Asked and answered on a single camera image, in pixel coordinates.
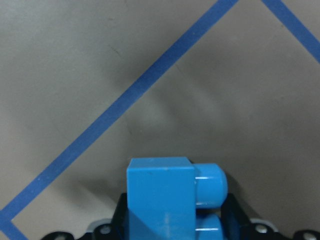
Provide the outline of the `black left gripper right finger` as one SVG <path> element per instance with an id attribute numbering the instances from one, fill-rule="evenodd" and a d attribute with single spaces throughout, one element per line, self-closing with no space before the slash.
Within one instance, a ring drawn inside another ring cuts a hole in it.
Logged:
<path id="1" fill-rule="evenodd" d="M 236 197 L 229 193 L 221 206 L 221 225 L 225 240 L 319 240 L 320 232 L 312 229 L 296 231 L 288 237 L 269 221 L 249 218 Z"/>

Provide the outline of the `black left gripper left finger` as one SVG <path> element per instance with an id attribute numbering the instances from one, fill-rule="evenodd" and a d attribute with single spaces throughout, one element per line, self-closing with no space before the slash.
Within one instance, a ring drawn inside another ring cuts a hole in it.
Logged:
<path id="1" fill-rule="evenodd" d="M 110 221 L 93 223 L 78 240 L 124 240 L 128 228 L 127 193 L 122 193 L 118 199 L 114 214 Z"/>

